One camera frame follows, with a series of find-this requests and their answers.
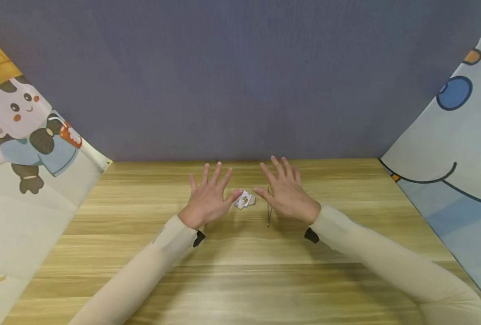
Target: wood grain tabletop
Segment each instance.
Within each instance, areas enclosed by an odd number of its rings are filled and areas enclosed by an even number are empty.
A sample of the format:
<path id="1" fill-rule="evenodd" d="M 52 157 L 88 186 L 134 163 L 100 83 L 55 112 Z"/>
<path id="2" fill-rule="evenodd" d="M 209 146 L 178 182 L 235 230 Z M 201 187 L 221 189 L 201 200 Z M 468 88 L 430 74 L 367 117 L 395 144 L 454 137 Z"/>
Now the wood grain tabletop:
<path id="1" fill-rule="evenodd" d="M 292 163 L 313 199 L 422 254 L 478 291 L 378 160 Z M 5 325 L 66 324 L 183 208 L 188 174 L 200 174 L 203 165 L 111 164 Z M 233 167 L 229 189 L 253 194 L 254 186 L 267 186 L 256 161 L 223 166 Z M 405 295 L 325 244 L 304 239 L 306 225 L 275 213 L 269 227 L 266 220 L 267 205 L 257 197 L 255 205 L 232 207 L 207 225 L 206 239 L 162 278 L 127 324 L 421 324 Z"/>

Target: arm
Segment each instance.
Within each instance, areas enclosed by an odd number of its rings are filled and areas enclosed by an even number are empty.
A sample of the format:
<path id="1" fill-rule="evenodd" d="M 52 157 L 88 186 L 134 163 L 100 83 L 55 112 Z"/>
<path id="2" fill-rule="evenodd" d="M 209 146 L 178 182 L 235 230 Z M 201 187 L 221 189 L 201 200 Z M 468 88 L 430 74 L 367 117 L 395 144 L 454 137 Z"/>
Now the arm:
<path id="1" fill-rule="evenodd" d="M 140 307 L 165 272 L 192 246 L 197 229 L 228 212 L 242 190 L 233 191 L 225 200 L 223 193 L 231 177 L 231 168 L 220 182 L 221 163 L 217 164 L 210 182 L 208 168 L 206 164 L 200 186 L 190 174 L 192 195 L 185 208 L 178 216 L 168 220 L 158 237 L 111 278 L 69 325 L 123 324 Z"/>
<path id="2" fill-rule="evenodd" d="M 426 324 L 481 325 L 481 300 L 463 281 L 424 257 L 352 222 L 340 211 L 320 204 L 302 189 L 300 172 L 275 157 L 275 177 L 261 164 L 273 195 L 255 188 L 279 215 L 298 218 L 331 248 L 353 257 L 408 295 Z"/>

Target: left hand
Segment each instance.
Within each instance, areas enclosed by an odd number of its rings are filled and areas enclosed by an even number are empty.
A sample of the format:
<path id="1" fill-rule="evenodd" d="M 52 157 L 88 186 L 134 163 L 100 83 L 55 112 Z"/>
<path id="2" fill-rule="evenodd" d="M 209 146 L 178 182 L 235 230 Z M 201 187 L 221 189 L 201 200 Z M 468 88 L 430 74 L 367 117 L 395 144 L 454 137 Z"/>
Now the left hand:
<path id="1" fill-rule="evenodd" d="M 242 189 L 235 189 L 224 199 L 224 189 L 230 181 L 233 169 L 230 167 L 219 181 L 221 174 L 221 162 L 217 163 L 210 181 L 208 171 L 210 164 L 206 163 L 203 171 L 201 185 L 197 186 L 194 175 L 190 174 L 190 188 L 192 195 L 188 204 L 179 212 L 179 219 L 189 228 L 199 229 L 200 227 L 219 219 L 228 212 L 233 202 L 242 194 Z"/>

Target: gray-purple backdrop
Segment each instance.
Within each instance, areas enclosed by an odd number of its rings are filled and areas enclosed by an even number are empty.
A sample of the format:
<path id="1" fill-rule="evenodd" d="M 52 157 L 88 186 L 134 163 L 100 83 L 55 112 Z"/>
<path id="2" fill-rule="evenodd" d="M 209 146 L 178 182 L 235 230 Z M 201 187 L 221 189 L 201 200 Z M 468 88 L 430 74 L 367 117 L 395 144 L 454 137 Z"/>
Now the gray-purple backdrop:
<path id="1" fill-rule="evenodd" d="M 0 0 L 0 47 L 113 160 L 377 157 L 481 1 Z"/>

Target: playing card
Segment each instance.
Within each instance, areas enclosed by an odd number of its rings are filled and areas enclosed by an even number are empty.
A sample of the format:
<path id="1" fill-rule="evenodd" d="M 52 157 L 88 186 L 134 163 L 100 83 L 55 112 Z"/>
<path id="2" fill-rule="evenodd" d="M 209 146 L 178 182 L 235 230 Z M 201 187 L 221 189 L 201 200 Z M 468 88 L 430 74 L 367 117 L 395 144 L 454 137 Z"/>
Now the playing card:
<path id="1" fill-rule="evenodd" d="M 251 198 L 253 195 L 250 193 L 243 191 L 243 193 L 239 196 L 238 199 L 233 202 L 233 205 L 237 206 L 237 208 L 242 209 L 250 204 Z"/>

